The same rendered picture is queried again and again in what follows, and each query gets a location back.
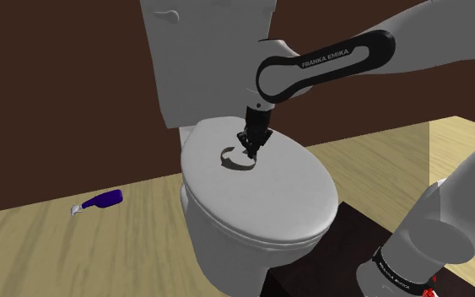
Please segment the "blue spray bottle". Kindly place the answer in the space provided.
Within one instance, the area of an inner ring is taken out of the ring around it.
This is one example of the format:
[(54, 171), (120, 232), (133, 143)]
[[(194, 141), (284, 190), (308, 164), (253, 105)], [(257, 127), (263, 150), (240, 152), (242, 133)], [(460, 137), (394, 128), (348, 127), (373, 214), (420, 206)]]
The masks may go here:
[(108, 208), (123, 201), (123, 195), (120, 189), (115, 189), (108, 192), (103, 192), (79, 205), (73, 205), (71, 207), (71, 215), (76, 213), (82, 213), (85, 208), (97, 207)]

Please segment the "grey toilet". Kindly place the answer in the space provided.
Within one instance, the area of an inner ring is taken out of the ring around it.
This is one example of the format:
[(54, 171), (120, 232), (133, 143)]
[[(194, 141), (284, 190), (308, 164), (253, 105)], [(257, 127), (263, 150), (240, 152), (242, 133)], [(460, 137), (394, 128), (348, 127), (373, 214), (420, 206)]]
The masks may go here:
[(197, 263), (229, 297), (259, 297), (268, 269), (308, 254), (337, 214), (333, 179), (274, 132), (255, 159), (245, 128), (252, 47), (276, 0), (139, 0), (159, 108), (181, 139), (181, 206)]

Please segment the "dark robot stand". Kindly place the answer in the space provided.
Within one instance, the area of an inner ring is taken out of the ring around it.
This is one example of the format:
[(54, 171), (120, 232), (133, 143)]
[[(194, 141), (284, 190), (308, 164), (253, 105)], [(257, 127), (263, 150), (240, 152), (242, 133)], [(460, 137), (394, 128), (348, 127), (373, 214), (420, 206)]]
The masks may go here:
[(313, 250), (299, 260), (271, 268), (260, 297), (364, 297), (356, 272), (377, 248), (393, 272), (408, 281), (426, 283), (436, 277), (439, 297), (475, 297), (475, 287), (428, 259), (398, 232), (342, 202), (330, 229)]

